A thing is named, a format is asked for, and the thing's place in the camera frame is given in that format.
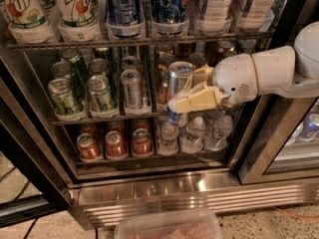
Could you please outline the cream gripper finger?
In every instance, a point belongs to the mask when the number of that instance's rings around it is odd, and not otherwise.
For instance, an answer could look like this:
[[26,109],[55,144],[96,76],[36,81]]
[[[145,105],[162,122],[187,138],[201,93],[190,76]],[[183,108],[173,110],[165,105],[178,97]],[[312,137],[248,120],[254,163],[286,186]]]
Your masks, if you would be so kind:
[[219,87],[204,87],[198,91],[191,89],[184,96],[170,100],[168,107],[178,114],[199,112],[216,108],[223,99],[228,97],[229,94]]
[[214,67],[204,66],[194,71],[192,85],[211,86]]

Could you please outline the white rounded gripper body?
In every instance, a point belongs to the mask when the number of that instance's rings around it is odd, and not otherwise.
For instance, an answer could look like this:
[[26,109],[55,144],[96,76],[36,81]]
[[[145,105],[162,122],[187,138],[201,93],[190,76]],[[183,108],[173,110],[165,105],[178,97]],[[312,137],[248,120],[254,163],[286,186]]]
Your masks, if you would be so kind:
[[223,59],[213,71],[213,83],[222,90],[226,104],[253,101],[257,97],[258,87],[252,57],[240,54]]

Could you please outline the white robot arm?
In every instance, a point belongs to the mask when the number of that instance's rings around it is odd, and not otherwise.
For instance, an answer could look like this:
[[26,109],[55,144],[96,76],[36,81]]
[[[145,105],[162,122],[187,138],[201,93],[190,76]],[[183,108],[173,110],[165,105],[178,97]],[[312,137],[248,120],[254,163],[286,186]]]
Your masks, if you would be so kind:
[[211,110],[219,104],[235,106],[258,96],[288,99],[319,95],[319,23],[304,27],[292,46],[220,61],[212,70],[212,84],[202,82],[168,102],[177,114]]

